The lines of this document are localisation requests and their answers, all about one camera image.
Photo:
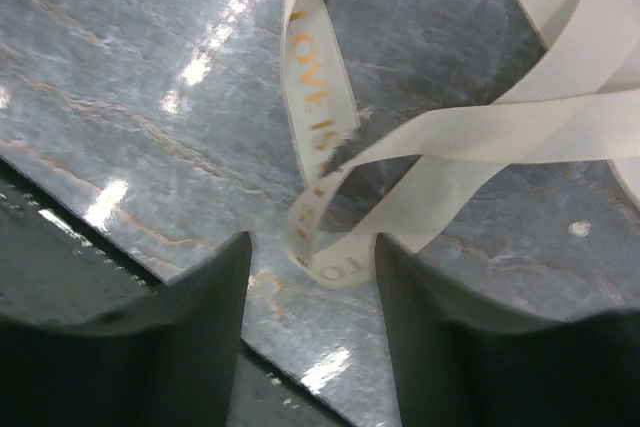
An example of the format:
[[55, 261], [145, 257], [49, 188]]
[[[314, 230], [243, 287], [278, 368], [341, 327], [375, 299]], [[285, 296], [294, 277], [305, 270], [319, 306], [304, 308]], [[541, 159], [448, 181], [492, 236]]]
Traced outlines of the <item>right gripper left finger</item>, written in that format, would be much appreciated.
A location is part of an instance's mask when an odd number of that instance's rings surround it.
[[216, 254], [81, 324], [1, 320], [5, 426], [222, 426], [252, 259], [240, 232]]

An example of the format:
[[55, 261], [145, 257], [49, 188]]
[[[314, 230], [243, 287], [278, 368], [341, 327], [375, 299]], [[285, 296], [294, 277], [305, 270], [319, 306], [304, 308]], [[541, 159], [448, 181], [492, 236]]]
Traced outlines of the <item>cream ribbon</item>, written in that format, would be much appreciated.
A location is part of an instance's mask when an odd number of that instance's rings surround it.
[[[419, 251], [475, 192], [511, 164], [610, 160], [639, 192], [639, 0], [518, 0], [548, 46], [487, 106], [425, 112], [333, 171], [358, 112], [324, 0], [284, 0], [281, 77], [305, 190], [284, 229], [290, 258], [318, 283], [344, 288], [374, 274], [374, 238]], [[351, 171], [406, 156], [416, 163], [341, 240], [314, 248]]]

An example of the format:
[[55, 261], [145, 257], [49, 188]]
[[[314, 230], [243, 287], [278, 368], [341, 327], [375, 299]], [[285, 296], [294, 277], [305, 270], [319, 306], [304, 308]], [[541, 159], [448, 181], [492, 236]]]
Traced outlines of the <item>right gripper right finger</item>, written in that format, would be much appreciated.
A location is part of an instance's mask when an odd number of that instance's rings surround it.
[[635, 426], [639, 313], [554, 321], [495, 302], [394, 239], [374, 247], [405, 426]]

